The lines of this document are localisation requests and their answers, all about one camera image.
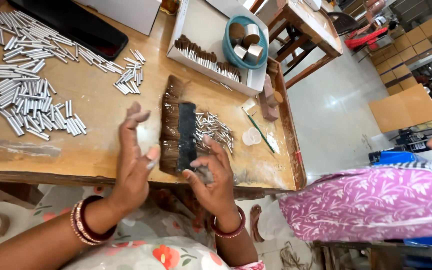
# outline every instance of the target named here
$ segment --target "bangle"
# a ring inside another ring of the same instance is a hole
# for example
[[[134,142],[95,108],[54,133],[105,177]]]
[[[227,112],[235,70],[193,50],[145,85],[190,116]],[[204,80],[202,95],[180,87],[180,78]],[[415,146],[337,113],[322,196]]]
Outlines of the bangle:
[[[86,206],[92,202],[103,199],[101,196],[90,196],[84,200],[79,201],[74,205],[71,212],[71,226],[81,242],[88,245],[99,245],[106,242],[116,231],[117,225],[114,225],[111,229],[106,231],[104,234],[98,234],[92,231],[85,219]]]
[[[244,211],[243,211],[243,209],[241,209],[241,207],[239,207],[239,206],[236,206],[236,207],[237,207],[237,211],[241,215],[241,224],[233,232],[226,233],[226,232],[222,232],[221,230],[216,228],[216,217],[214,215],[211,215],[211,218],[209,218],[209,221],[211,222],[211,229],[213,229],[215,235],[222,237],[222,238],[233,238],[233,237],[238,236],[244,230],[244,224],[246,224],[246,216],[244,215]]]

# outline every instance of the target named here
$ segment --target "green paintbrush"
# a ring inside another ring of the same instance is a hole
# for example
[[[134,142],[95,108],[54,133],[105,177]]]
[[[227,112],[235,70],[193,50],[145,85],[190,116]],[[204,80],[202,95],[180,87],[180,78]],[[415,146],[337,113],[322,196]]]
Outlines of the green paintbrush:
[[[273,147],[271,147],[271,145],[269,144],[268,140],[266,139],[266,137],[263,135],[263,133],[261,132],[261,129],[259,129],[258,125],[256,125],[255,121],[251,118],[251,115],[249,115],[249,113],[243,108],[241,107],[241,109],[243,109],[243,111],[246,113],[246,115],[249,117],[249,120],[251,120],[251,123],[254,125],[254,127],[259,131],[259,134],[261,134],[261,137],[264,139],[264,141],[266,142],[266,144],[269,146],[269,149],[271,149],[271,151],[273,151],[273,153],[275,152],[273,150]]]

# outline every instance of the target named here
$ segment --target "woman's right hand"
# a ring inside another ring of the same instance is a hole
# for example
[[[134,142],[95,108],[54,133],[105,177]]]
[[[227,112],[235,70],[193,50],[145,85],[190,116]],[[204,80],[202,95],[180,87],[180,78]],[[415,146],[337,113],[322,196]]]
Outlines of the woman's right hand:
[[[203,142],[211,151],[209,156],[200,156],[190,163],[193,168],[207,166],[213,174],[213,183],[205,185],[191,170],[185,169],[188,180],[199,203],[217,220],[219,229],[225,233],[235,231],[241,224],[238,208],[234,203],[233,170],[226,151],[215,140],[205,135]]]

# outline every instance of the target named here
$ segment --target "foot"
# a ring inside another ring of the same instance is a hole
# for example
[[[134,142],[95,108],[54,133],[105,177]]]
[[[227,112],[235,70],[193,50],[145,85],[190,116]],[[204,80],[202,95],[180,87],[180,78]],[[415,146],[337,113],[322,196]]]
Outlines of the foot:
[[[257,243],[261,243],[265,241],[259,235],[259,231],[258,231],[258,221],[261,212],[262,212],[261,206],[257,204],[253,205],[251,207],[251,211],[249,212],[249,224],[251,225],[251,239]]]

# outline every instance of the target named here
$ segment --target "teal basket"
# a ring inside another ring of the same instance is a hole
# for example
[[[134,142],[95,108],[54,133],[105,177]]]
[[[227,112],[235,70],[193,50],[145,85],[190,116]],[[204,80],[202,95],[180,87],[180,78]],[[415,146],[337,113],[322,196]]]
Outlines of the teal basket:
[[[224,57],[233,65],[235,65],[238,68],[246,68],[246,69],[258,69],[262,67],[266,62],[268,61],[268,43],[266,41],[265,34],[259,29],[259,43],[258,45],[262,47],[262,56],[261,59],[259,59],[259,62],[256,65],[249,64],[246,61],[241,60],[236,53],[233,50],[233,46],[231,46],[230,42],[230,25],[231,23],[239,23],[242,26],[247,26],[250,24],[256,24],[253,20],[250,18],[243,16],[243,15],[236,15],[233,16],[226,24],[226,30],[224,32],[223,37],[223,53]]]

